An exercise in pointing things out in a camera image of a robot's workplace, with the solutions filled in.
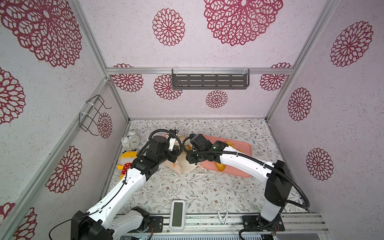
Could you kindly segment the long baguette fake bread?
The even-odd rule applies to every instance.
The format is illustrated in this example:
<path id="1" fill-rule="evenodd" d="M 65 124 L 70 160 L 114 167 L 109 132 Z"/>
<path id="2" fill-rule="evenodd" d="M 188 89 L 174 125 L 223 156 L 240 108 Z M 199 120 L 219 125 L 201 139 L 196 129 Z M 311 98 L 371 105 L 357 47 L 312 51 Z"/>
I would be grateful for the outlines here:
<path id="1" fill-rule="evenodd" d="M 220 172 L 223 172 L 225 170 L 225 168 L 226 168 L 225 164 L 219 164 L 219 163 L 215 162 L 215 165 L 216 165 L 218 171 L 220 171 Z"/>

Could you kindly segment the printed paper bag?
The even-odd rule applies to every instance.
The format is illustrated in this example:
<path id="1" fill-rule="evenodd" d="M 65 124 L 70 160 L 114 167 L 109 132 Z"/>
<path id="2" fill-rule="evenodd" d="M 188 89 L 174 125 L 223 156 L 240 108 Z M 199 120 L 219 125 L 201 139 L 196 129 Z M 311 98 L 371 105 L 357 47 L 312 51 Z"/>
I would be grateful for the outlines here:
<path id="1" fill-rule="evenodd" d="M 186 138 L 186 136 L 184 135 L 179 135 L 179 139 L 181 141 L 183 141 L 184 139 Z M 189 140 L 185 142 L 184 146 L 186 148 L 188 148 L 189 151 L 192 151 L 193 150 L 193 147 L 192 145 L 190 144 Z M 179 174 L 188 174 L 188 173 L 192 173 L 193 170 L 195 170 L 196 168 L 198 170 L 203 170 L 205 171 L 206 169 L 204 169 L 200 163 L 198 163 L 197 165 L 195 164 L 190 164 L 187 159 L 187 154 L 186 152 L 183 150 L 182 154 L 180 156 L 178 156 L 177 160 L 175 163 L 172 163 L 170 161 L 165 161 L 163 164 L 170 168 L 171 170 L 179 173 Z"/>

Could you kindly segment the golden bundt cake fake bread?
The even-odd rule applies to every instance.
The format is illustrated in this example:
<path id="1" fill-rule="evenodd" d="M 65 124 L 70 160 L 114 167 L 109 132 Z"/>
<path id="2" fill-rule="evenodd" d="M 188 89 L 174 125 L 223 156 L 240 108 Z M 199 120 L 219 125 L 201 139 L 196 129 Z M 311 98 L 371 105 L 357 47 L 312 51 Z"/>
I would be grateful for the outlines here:
<path id="1" fill-rule="evenodd" d="M 232 142 L 226 142 L 226 144 L 229 145 L 229 146 L 232 147 L 232 148 L 235 147 L 234 143 L 232 143 Z"/>

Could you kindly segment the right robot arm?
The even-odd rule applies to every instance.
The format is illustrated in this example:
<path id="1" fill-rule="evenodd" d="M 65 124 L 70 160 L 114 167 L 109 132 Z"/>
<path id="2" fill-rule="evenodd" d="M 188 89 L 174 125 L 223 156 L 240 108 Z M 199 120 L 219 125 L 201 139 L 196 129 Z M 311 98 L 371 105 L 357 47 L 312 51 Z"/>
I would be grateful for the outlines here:
<path id="1" fill-rule="evenodd" d="M 243 154 L 221 141 L 212 144 L 208 140 L 190 140 L 190 143 L 194 150 L 187 154 L 187 160 L 190 163 L 203 161 L 221 163 L 239 169 L 266 185 L 266 200 L 260 213 L 263 221 L 272 222 L 282 212 L 293 187 L 290 182 L 274 172 L 274 170 L 279 170 L 285 174 L 288 169 L 284 162 L 261 162 L 259 164 L 252 160 L 251 156 Z"/>

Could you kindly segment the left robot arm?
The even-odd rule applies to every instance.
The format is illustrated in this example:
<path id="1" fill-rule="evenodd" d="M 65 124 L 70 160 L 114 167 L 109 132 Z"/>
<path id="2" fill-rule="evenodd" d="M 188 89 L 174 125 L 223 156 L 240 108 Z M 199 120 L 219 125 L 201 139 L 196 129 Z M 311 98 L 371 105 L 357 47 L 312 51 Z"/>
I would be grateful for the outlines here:
<path id="1" fill-rule="evenodd" d="M 169 149 L 167 143 L 148 143 L 137 154 L 123 178 L 86 213 L 78 211 L 71 219 L 72 240 L 118 240 L 124 234 L 150 229 L 149 212 L 135 207 L 117 217 L 125 202 L 158 171 L 165 161 L 174 162 L 181 155 L 179 146 Z"/>

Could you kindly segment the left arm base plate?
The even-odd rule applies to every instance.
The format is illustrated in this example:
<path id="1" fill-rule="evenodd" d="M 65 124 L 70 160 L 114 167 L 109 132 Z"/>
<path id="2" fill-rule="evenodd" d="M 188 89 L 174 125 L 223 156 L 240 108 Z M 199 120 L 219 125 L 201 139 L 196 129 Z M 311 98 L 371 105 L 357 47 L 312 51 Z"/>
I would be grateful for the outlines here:
<path id="1" fill-rule="evenodd" d="M 164 217 L 149 216 L 144 217 L 142 222 L 143 233 L 161 233 L 164 226 Z"/>

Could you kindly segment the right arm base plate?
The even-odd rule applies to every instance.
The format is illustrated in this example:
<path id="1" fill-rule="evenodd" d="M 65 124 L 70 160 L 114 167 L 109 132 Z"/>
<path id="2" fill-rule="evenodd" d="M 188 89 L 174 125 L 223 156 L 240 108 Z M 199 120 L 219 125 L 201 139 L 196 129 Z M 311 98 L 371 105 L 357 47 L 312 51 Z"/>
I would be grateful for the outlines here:
<path id="1" fill-rule="evenodd" d="M 242 216 L 243 227 L 246 232 L 283 232 L 285 226 L 280 215 L 269 221 L 261 215 Z"/>

